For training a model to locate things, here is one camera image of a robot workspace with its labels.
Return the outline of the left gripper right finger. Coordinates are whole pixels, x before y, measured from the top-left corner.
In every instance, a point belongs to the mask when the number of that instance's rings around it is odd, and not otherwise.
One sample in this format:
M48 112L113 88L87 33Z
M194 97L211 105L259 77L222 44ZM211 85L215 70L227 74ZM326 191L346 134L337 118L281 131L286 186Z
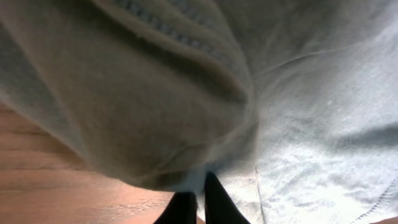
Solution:
M206 224L249 224L214 173L207 173L204 189Z

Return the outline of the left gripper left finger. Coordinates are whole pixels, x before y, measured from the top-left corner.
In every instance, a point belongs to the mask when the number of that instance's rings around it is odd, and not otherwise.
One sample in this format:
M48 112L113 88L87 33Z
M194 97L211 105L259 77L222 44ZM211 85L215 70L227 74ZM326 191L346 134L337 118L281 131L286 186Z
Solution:
M197 200L192 192L176 192L154 224L196 224Z

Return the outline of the light blue t-shirt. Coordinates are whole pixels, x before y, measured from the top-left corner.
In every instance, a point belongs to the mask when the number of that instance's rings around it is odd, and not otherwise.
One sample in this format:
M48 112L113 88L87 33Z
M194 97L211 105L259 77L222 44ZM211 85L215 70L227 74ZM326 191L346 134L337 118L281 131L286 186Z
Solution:
M396 0L3 0L1 99L203 218L397 216Z

